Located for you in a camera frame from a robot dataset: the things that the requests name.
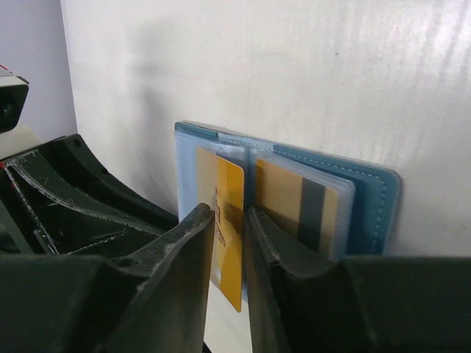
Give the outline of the blue leather card holder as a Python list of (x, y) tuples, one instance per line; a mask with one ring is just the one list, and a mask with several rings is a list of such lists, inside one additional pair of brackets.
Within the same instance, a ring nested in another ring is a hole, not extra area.
[(395, 171), (359, 160), (237, 133), (223, 132), (188, 122), (177, 122), (174, 129), (211, 143), (231, 143), (236, 146), (274, 152), (282, 157), (352, 181), (356, 187), (356, 193), (347, 253), (383, 253), (388, 237), (394, 228), (401, 194), (400, 176)]

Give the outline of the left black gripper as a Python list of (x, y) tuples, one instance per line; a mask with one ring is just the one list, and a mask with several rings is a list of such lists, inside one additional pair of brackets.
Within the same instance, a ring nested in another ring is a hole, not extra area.
[(130, 254), (177, 216), (115, 178), (79, 134), (1, 162), (1, 222), (21, 253)]

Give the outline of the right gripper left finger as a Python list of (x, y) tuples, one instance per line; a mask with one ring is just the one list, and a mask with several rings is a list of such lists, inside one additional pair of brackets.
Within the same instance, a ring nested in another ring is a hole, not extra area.
[(201, 352), (214, 213), (198, 204), (176, 227), (111, 261), (3, 254), (3, 352)]

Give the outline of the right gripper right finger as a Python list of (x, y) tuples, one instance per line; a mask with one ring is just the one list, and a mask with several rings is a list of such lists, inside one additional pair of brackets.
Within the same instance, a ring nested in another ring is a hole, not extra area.
[(468, 352), (470, 259), (326, 260), (257, 208), (244, 214), (254, 352)]

